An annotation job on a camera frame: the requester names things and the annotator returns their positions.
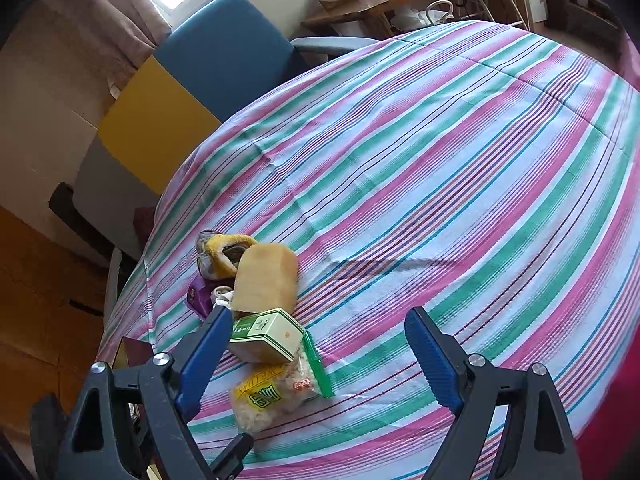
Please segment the green yellow snack bag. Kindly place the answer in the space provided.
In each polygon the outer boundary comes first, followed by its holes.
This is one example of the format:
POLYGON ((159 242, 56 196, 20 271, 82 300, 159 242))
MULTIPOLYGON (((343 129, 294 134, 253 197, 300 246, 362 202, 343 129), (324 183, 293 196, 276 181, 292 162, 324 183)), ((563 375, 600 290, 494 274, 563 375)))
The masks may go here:
POLYGON ((291 362, 257 365, 230 390, 236 426, 248 434, 266 430, 316 396, 332 398, 334 389, 310 333, 291 362))

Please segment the dark red cushion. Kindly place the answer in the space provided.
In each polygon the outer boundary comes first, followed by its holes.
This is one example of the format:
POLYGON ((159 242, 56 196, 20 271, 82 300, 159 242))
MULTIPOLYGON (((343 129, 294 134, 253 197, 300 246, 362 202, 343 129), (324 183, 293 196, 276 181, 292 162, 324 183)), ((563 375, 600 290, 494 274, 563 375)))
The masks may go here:
POLYGON ((145 248, 151 233, 154 228, 155 220, 155 207, 145 206, 138 207, 134 210, 134 220, 132 220, 132 226, 134 227, 134 234, 140 250, 145 248))

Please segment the pink curtain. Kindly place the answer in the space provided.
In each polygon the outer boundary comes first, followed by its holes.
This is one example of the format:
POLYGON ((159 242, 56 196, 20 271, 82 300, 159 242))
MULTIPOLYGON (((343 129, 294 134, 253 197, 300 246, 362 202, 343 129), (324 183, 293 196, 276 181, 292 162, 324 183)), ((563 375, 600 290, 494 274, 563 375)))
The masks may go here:
POLYGON ((152 0, 41 0, 72 49, 116 96, 169 37, 171 27, 152 0))

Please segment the green essential oil box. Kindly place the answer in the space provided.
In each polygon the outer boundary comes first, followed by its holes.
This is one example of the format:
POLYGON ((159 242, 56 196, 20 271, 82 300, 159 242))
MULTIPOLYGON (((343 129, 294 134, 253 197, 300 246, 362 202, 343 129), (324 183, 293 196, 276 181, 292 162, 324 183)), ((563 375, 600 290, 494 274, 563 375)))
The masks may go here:
POLYGON ((228 349, 242 362, 285 364, 294 360, 305 334, 292 315, 277 308, 235 321, 228 349))

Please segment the wooden wardrobe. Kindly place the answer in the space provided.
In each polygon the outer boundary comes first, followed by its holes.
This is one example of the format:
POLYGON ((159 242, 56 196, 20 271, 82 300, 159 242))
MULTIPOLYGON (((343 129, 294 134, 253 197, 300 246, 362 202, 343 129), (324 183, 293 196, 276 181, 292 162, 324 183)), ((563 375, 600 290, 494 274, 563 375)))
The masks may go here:
POLYGON ((1 427, 29 433, 53 393, 70 411, 103 332, 106 269, 1 211, 1 427))

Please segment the gold metal tin box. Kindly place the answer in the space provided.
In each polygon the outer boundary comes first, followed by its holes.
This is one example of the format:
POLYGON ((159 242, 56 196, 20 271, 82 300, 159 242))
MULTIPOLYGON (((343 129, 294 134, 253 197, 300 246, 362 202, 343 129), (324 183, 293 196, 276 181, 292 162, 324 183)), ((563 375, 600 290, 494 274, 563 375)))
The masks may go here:
POLYGON ((152 358, 152 355, 153 348, 148 342, 122 337, 112 362, 112 369, 120 370, 143 365, 152 358))

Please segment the grey yellow blue headboard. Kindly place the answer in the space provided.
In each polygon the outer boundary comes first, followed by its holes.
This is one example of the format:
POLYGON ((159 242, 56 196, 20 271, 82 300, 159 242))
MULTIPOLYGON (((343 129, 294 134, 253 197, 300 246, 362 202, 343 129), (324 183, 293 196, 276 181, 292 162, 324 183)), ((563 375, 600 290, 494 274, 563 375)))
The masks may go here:
POLYGON ((134 213, 157 204, 194 148, 309 66, 248 0, 214 0, 131 77, 99 125, 73 185, 81 217, 137 259, 134 213))

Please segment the yellow striped sock bundle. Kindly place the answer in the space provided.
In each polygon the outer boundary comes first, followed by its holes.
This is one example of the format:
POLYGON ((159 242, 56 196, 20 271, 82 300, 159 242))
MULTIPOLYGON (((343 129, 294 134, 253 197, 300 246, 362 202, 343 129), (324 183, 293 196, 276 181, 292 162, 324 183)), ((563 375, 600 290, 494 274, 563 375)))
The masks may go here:
POLYGON ((253 237, 244 234, 202 231, 195 242, 198 273, 209 281, 234 278, 242 255, 256 244, 253 237))

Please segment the striped bed sheet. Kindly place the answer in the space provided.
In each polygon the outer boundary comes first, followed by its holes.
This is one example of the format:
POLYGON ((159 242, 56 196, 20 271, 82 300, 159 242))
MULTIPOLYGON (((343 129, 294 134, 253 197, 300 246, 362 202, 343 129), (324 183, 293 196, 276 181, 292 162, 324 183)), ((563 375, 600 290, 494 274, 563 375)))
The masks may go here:
POLYGON ((639 327, 639 95, 550 39, 430 27, 337 58, 227 120, 178 169, 104 330, 174 348, 195 241, 296 253, 295 317, 334 395, 257 437, 247 479, 414 479, 450 424, 409 348, 424 307, 469 352, 544 364, 584 431, 639 327))

